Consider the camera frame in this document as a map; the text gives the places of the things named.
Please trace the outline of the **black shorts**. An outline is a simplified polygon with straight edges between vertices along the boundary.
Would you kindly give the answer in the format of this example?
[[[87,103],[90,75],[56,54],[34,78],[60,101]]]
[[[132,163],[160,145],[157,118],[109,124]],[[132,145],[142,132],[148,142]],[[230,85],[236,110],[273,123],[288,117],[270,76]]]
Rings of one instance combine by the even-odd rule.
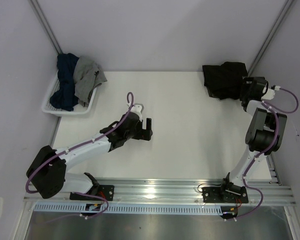
[[[226,61],[221,65],[203,65],[202,71],[204,86],[211,98],[240,98],[243,78],[248,76],[245,63]]]

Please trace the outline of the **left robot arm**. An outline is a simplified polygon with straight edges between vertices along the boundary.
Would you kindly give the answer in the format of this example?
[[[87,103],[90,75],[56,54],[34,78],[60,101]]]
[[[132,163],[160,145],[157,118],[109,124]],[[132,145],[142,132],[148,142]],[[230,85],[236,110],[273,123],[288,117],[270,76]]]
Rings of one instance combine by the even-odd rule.
[[[90,140],[73,146],[53,149],[42,147],[26,172],[29,194],[38,193],[50,199],[59,193],[69,193],[71,200],[93,200],[103,193],[103,186],[90,173],[70,173],[74,166],[93,157],[122,147],[128,140],[150,141],[152,119],[143,120],[135,112],[124,114],[119,121],[101,129]]]

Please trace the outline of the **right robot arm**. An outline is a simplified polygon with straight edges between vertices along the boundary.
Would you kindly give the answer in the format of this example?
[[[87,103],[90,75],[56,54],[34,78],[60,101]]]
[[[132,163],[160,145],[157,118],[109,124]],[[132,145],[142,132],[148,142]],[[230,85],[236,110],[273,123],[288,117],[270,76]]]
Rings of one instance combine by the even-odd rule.
[[[243,109],[252,116],[245,144],[246,150],[236,167],[222,180],[219,198],[226,203],[248,202],[248,178],[256,166],[281,146],[287,116],[278,113],[266,100],[275,96],[264,77],[245,77],[240,90]]]

